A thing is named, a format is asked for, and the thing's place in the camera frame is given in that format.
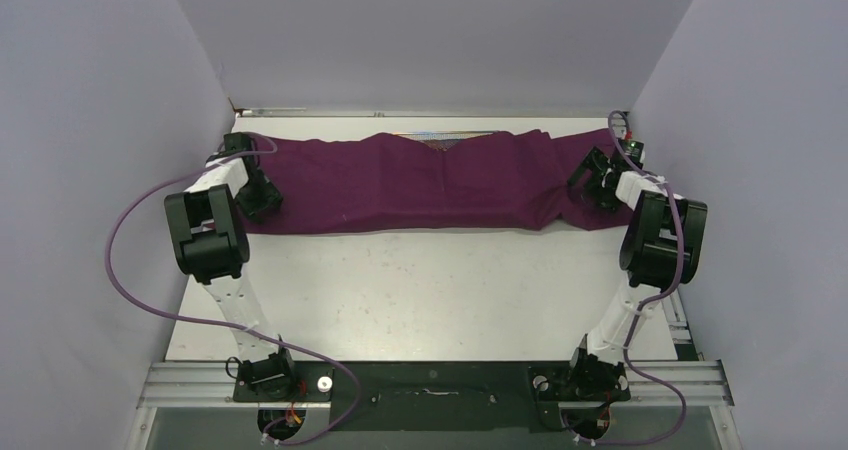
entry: maroon towel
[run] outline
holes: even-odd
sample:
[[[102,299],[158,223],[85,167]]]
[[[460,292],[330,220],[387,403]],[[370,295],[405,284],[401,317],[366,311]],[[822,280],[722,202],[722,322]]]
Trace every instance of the maroon towel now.
[[[595,230],[629,221],[596,209],[566,180],[607,130],[552,139],[533,130],[462,140],[448,150],[381,133],[357,142],[274,139],[262,170],[283,194],[279,214],[249,233],[316,234],[397,228],[524,228],[561,217]],[[267,149],[267,143],[260,148]]]

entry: wire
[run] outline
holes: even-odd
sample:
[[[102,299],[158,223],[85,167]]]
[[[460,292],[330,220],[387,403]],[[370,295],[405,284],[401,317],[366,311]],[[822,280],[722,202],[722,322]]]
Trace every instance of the wire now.
[[[238,359],[238,358],[236,358],[236,357],[230,357],[230,358],[228,358],[228,359],[227,359],[227,362],[226,362],[226,363],[224,363],[224,371],[225,371],[225,372],[227,372],[227,375],[228,375],[230,378],[232,378],[233,380],[238,380],[238,377],[237,377],[237,376],[235,376],[235,375],[233,375],[232,373],[230,373],[230,362],[236,362],[237,364],[239,364],[239,366],[241,366],[241,360],[239,360],[239,359]]]
[[[624,157],[624,161],[627,162],[627,164],[630,166],[631,169],[633,169],[634,172],[638,173],[639,175],[641,175],[643,177],[650,178],[654,183],[661,186],[663,188],[663,190],[665,190],[666,195],[668,196],[669,207],[671,207],[671,219],[674,222],[674,231],[675,231],[675,234],[677,235],[677,265],[674,268],[674,278],[672,278],[671,284],[669,284],[667,289],[663,290],[658,295],[654,295],[653,297],[648,297],[648,298],[642,300],[641,302],[639,302],[639,305],[636,308],[638,313],[636,313],[636,315],[634,316],[633,323],[630,324],[630,329],[627,332],[627,338],[625,338],[625,340],[624,340],[624,351],[623,351],[624,363],[626,363],[627,366],[630,367],[630,370],[632,370],[633,373],[641,376],[642,378],[650,380],[654,383],[658,383],[658,384],[668,388],[672,392],[674,392],[677,395],[677,397],[680,399],[680,416],[677,417],[677,422],[675,422],[674,426],[671,427],[670,430],[668,430],[667,432],[662,433],[660,435],[657,435],[655,437],[651,437],[647,440],[641,440],[641,441],[631,441],[631,440],[622,440],[622,441],[612,441],[612,440],[610,440],[610,441],[607,441],[607,440],[603,440],[603,441],[595,442],[594,440],[587,439],[587,438],[580,436],[580,435],[578,435],[578,437],[583,442],[590,442],[590,443],[594,442],[597,445],[611,445],[611,446],[615,445],[615,446],[620,446],[620,447],[639,447],[639,446],[642,446],[642,445],[651,445],[651,444],[660,442],[662,440],[665,440],[666,438],[677,433],[680,430],[680,428],[683,427],[683,422],[686,421],[686,397],[683,396],[683,393],[680,390],[678,390],[677,387],[672,385],[670,382],[667,382],[667,381],[665,381],[661,378],[657,378],[653,375],[649,375],[645,371],[643,371],[643,370],[639,369],[638,367],[636,367],[635,365],[633,365],[633,362],[630,360],[630,350],[629,350],[630,342],[633,340],[633,336],[636,334],[636,325],[639,322],[639,316],[641,315],[642,309],[645,308],[646,305],[649,305],[649,304],[654,303],[654,302],[658,302],[658,301],[668,297],[669,295],[674,293],[674,291],[677,290],[677,287],[680,285],[680,279],[683,276],[683,252],[684,252],[683,225],[680,222],[680,211],[677,208],[677,203],[674,201],[674,192],[671,190],[671,186],[667,182],[661,182],[661,181],[657,180],[656,178],[654,178],[654,176],[648,174],[647,172],[645,172],[641,168],[637,167],[636,164],[634,164],[633,161],[630,160],[630,157],[628,157],[627,154],[624,153],[624,149],[621,148],[621,144],[618,143],[618,138],[616,137],[615,131],[612,128],[613,127],[612,119],[616,115],[618,115],[620,118],[622,118],[624,120],[624,126],[627,129],[627,132],[628,133],[630,132],[630,122],[628,121],[627,115],[625,115],[624,112],[622,112],[620,110],[615,110],[615,111],[613,111],[609,114],[609,116],[607,117],[607,127],[609,128],[610,136],[612,136],[612,142],[615,145],[616,151],[618,151],[618,153],[620,153],[621,156]]]
[[[267,155],[267,154],[272,154],[272,153],[277,152],[277,144],[274,143],[274,141],[271,140],[270,138],[268,138],[264,135],[256,134],[256,133],[250,133],[250,132],[245,132],[245,133],[248,133],[251,136],[258,136],[258,137],[265,139],[265,141],[267,141],[268,143],[271,144],[271,150],[264,150],[264,151],[258,151],[257,150],[257,151],[239,152],[239,153],[230,155],[230,156],[222,159],[219,163],[226,163],[226,162],[229,162],[230,160],[234,160],[236,158],[260,155],[260,154],[266,154]],[[310,357],[314,357],[314,358],[317,358],[319,360],[323,360],[323,361],[329,363],[330,365],[332,365],[333,367],[335,367],[336,369],[338,369],[340,372],[344,373],[353,382],[353,385],[354,385],[355,390],[356,390],[356,394],[355,394],[356,396],[354,397],[353,402],[350,404],[350,407],[348,407],[341,415],[339,415],[338,418],[336,418],[335,420],[330,422],[326,427],[324,427],[323,429],[321,429],[319,432],[315,433],[314,435],[307,437],[307,438],[304,438],[303,440],[298,440],[296,442],[280,442],[280,443],[282,445],[299,445],[299,444],[314,441],[318,438],[323,437],[324,435],[327,434],[327,432],[329,432],[330,430],[335,428],[338,424],[340,424],[342,421],[347,419],[350,416],[350,414],[353,413],[353,411],[356,409],[356,407],[359,406],[359,402],[362,399],[362,384],[360,384],[359,379],[356,378],[356,375],[354,375],[354,373],[348,367],[346,367],[341,362],[334,360],[334,359],[332,359],[332,358],[330,358],[326,355],[321,355],[320,353],[314,352],[314,351],[309,350],[307,348],[303,348],[303,347],[300,347],[300,346],[297,346],[297,345],[294,345],[294,344],[291,344],[291,343],[284,342],[284,341],[277,339],[277,338],[273,338],[273,337],[269,337],[267,335],[263,335],[263,334],[257,332],[256,330],[254,330],[250,327],[247,327],[245,325],[240,325],[238,323],[225,322],[225,321],[220,321],[220,320],[211,320],[211,319],[206,319],[206,318],[187,317],[185,315],[179,315],[177,313],[171,313],[171,312],[167,312],[165,310],[160,310],[158,308],[152,307],[152,306],[142,302],[141,300],[137,299],[135,296],[133,296],[126,288],[124,288],[124,286],[118,280],[118,277],[115,275],[115,269],[112,265],[112,247],[114,247],[114,245],[115,245],[115,237],[118,234],[118,230],[120,230],[121,225],[124,223],[124,220],[126,220],[127,217],[130,215],[130,213],[132,213],[132,211],[135,210],[135,208],[141,202],[143,202],[144,200],[146,200],[148,197],[150,197],[154,193],[158,192],[159,190],[162,190],[163,188],[166,188],[166,187],[170,187],[171,185],[174,185],[175,183],[180,183],[183,180],[187,180],[189,178],[193,178],[193,177],[196,178],[196,177],[204,174],[207,170],[210,170],[210,168],[204,167],[202,170],[197,170],[197,171],[191,172],[187,175],[183,175],[182,177],[175,178],[175,179],[168,180],[166,182],[160,183],[159,185],[156,185],[153,188],[142,193],[141,196],[139,196],[135,200],[133,200],[133,202],[130,203],[130,205],[127,208],[125,208],[123,212],[121,212],[121,214],[118,216],[118,219],[115,221],[114,225],[112,225],[112,228],[109,231],[109,236],[106,239],[106,248],[104,249],[104,257],[103,257],[103,264],[104,264],[104,267],[106,268],[106,276],[109,278],[109,281],[112,283],[112,286],[115,287],[115,290],[117,290],[118,293],[121,294],[122,297],[124,297],[127,301],[129,301],[130,303],[132,303],[136,307],[138,307],[138,308],[140,308],[140,309],[142,309],[142,310],[144,310],[148,313],[152,313],[153,315],[157,315],[157,316],[162,317],[162,318],[168,318],[168,319],[176,320],[176,321],[180,321],[180,322],[196,323],[196,324],[200,324],[200,325],[210,325],[210,326],[214,326],[214,327],[225,327],[225,328],[231,328],[231,329],[234,329],[234,330],[240,330],[240,331],[243,331],[243,332],[245,332],[249,335],[252,335],[252,336],[254,336],[254,337],[256,337],[260,340],[264,340],[264,341],[270,342],[274,345],[278,345],[278,346],[283,347],[283,348],[288,348],[289,350],[292,350],[292,351],[295,351],[295,352],[300,352],[300,353],[303,353],[305,355],[309,355]],[[270,428],[273,424],[275,424],[275,422],[273,422],[273,421],[270,424],[268,424],[265,427],[264,433],[267,433],[268,428]]]

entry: purple cable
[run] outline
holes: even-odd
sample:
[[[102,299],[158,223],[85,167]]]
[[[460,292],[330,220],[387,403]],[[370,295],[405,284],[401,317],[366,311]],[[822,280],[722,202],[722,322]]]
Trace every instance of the purple cable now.
[[[645,308],[645,305],[648,305],[650,303],[653,303],[653,302],[656,302],[656,301],[659,301],[659,300],[662,300],[662,299],[668,297],[669,295],[674,293],[674,291],[680,285],[680,279],[683,276],[683,252],[684,252],[684,248],[683,248],[683,225],[680,222],[680,212],[677,209],[677,204],[674,201],[674,192],[671,190],[671,187],[668,185],[668,183],[660,182],[658,179],[653,178],[652,175],[648,174],[647,172],[645,172],[641,168],[637,167],[636,164],[634,164],[630,160],[630,158],[627,156],[627,154],[624,153],[624,149],[621,148],[621,144],[618,143],[618,136],[615,134],[615,131],[613,131],[613,129],[612,129],[612,119],[615,115],[619,115],[624,120],[624,125],[626,126],[628,131],[630,130],[630,122],[627,120],[627,115],[625,115],[624,112],[621,112],[621,111],[618,111],[618,110],[613,111],[607,117],[607,126],[609,127],[610,135],[612,136],[612,141],[615,144],[616,151],[618,151],[618,153],[620,153],[621,156],[624,157],[624,160],[627,162],[628,165],[630,165],[630,168],[632,168],[633,171],[635,171],[639,175],[642,175],[643,177],[650,177],[654,181],[654,183],[656,183],[657,185],[661,185],[663,190],[665,190],[665,192],[668,196],[669,203],[670,203],[669,206],[671,207],[671,219],[674,221],[674,231],[675,231],[675,234],[677,235],[677,265],[674,269],[674,278],[672,279],[671,284],[668,286],[667,289],[663,290],[661,293],[659,293],[657,295],[654,295],[653,297],[648,297],[648,298],[642,300],[641,302],[639,302],[639,306],[636,308],[636,311],[641,312],[642,309]],[[648,380],[650,380],[654,383],[658,383],[658,384],[668,388],[669,390],[671,390],[675,394],[677,394],[677,397],[680,398],[680,405],[681,405],[680,416],[677,417],[677,422],[674,424],[673,427],[671,427],[671,429],[669,431],[662,433],[660,435],[657,435],[656,437],[651,437],[647,440],[642,440],[642,441],[596,440],[595,444],[597,444],[597,445],[615,445],[615,446],[620,446],[620,447],[639,447],[639,446],[642,446],[642,445],[651,445],[651,444],[657,443],[659,441],[665,440],[666,438],[677,433],[680,430],[680,428],[683,427],[683,422],[686,421],[686,397],[683,396],[683,393],[680,390],[678,390],[674,385],[672,385],[670,382],[667,382],[667,381],[665,381],[661,378],[657,378],[653,375],[649,375],[649,374],[645,373],[644,371],[640,370],[635,365],[633,365],[633,362],[630,360],[629,347],[630,347],[631,340],[633,340],[633,336],[636,334],[636,324],[639,322],[639,315],[640,315],[640,313],[637,313],[635,315],[635,317],[633,318],[633,323],[630,325],[630,330],[627,332],[627,338],[624,340],[624,351],[623,351],[624,362],[627,364],[628,367],[630,367],[630,370],[632,370],[635,374],[641,376],[642,378],[648,379]],[[565,424],[566,424],[566,427],[568,427],[568,420],[567,419],[565,420]],[[571,433],[577,435],[576,432],[574,432],[573,429],[571,430]],[[583,442],[592,442],[592,440],[587,439],[583,436],[579,436],[579,438]]]
[[[234,160],[236,158],[241,158],[241,157],[271,154],[271,153],[277,152],[277,144],[274,143],[274,141],[271,140],[270,138],[268,138],[264,135],[256,134],[256,133],[250,133],[250,132],[245,132],[245,133],[249,133],[250,135],[252,135],[254,137],[261,137],[261,138],[265,139],[268,143],[271,144],[271,150],[267,150],[267,151],[254,150],[254,151],[236,153],[234,155],[230,155],[229,157],[222,159],[220,161],[220,163],[226,163],[226,162],[229,162],[231,160]],[[314,357],[314,358],[317,358],[319,360],[323,360],[323,361],[329,363],[330,365],[334,366],[335,368],[339,369],[339,371],[341,371],[345,375],[347,375],[348,378],[350,378],[351,381],[353,381],[354,387],[356,388],[356,397],[353,399],[353,403],[351,403],[350,407],[348,407],[348,409],[345,410],[344,413],[342,413],[337,419],[330,422],[329,425],[324,427],[320,432],[316,433],[315,435],[312,435],[312,436],[305,438],[303,440],[298,440],[297,442],[281,442],[281,444],[282,445],[300,445],[300,444],[303,444],[303,443],[311,442],[315,439],[318,439],[318,438],[326,435],[327,432],[329,432],[334,427],[336,427],[336,425],[338,425],[339,423],[344,421],[348,416],[350,416],[350,414],[356,409],[356,407],[359,406],[359,401],[362,398],[362,385],[359,383],[359,379],[356,378],[356,375],[354,375],[353,372],[349,368],[347,368],[341,362],[336,361],[336,360],[334,360],[334,359],[332,359],[328,356],[321,355],[320,353],[313,352],[312,350],[309,350],[309,349],[306,349],[306,348],[303,348],[303,347],[299,347],[299,346],[293,345],[291,343],[286,343],[282,340],[272,338],[272,337],[269,337],[267,335],[263,335],[263,334],[257,332],[256,330],[248,328],[244,325],[239,325],[237,323],[224,322],[224,321],[219,321],[219,320],[209,320],[209,319],[205,319],[205,318],[186,317],[186,316],[183,316],[183,315],[179,315],[179,314],[171,313],[171,312],[166,312],[164,310],[160,310],[158,308],[151,307],[150,305],[148,305],[148,304],[142,302],[141,300],[135,298],[129,291],[127,291],[126,288],[124,288],[123,285],[121,285],[121,282],[118,281],[118,277],[115,276],[115,269],[112,267],[112,247],[115,244],[115,236],[118,234],[118,230],[121,228],[121,225],[124,223],[124,220],[127,219],[129,214],[135,209],[135,207],[137,207],[141,202],[143,202],[149,196],[153,195],[154,193],[158,192],[159,190],[162,190],[165,187],[169,187],[169,186],[171,186],[175,183],[182,182],[183,180],[187,180],[187,179],[192,178],[192,177],[198,177],[198,176],[202,175],[203,173],[205,173],[207,170],[209,170],[209,167],[204,167],[202,170],[197,170],[197,171],[189,173],[188,175],[183,175],[182,177],[175,178],[173,180],[168,180],[167,182],[164,182],[164,183],[160,183],[159,185],[156,185],[155,187],[151,188],[150,190],[144,192],[140,197],[133,200],[133,202],[123,212],[121,212],[121,215],[118,216],[118,220],[112,226],[112,229],[109,231],[109,236],[106,239],[106,249],[105,249],[105,255],[104,255],[104,259],[103,259],[104,265],[106,267],[106,275],[109,277],[109,281],[112,282],[112,286],[115,287],[115,290],[117,290],[118,293],[120,293],[122,297],[127,299],[130,303],[132,303],[136,307],[138,307],[138,308],[140,308],[140,309],[142,309],[142,310],[144,310],[148,313],[152,313],[152,314],[160,316],[162,318],[168,318],[168,319],[171,319],[171,320],[177,320],[177,321],[181,321],[181,322],[197,323],[197,324],[200,324],[200,325],[212,325],[212,326],[215,326],[215,327],[226,327],[226,328],[232,328],[232,329],[235,329],[235,330],[241,330],[241,331],[244,331],[244,332],[246,332],[250,335],[253,335],[254,337],[256,337],[260,340],[265,340],[266,342],[273,343],[274,345],[278,345],[278,346],[283,347],[283,348],[288,348],[289,350],[293,350],[295,352],[300,352],[300,353],[309,355],[310,357]],[[282,420],[277,419],[277,420],[274,420],[273,422],[269,423],[267,426],[265,426],[263,433],[267,434],[268,430],[280,421],[282,421]]]

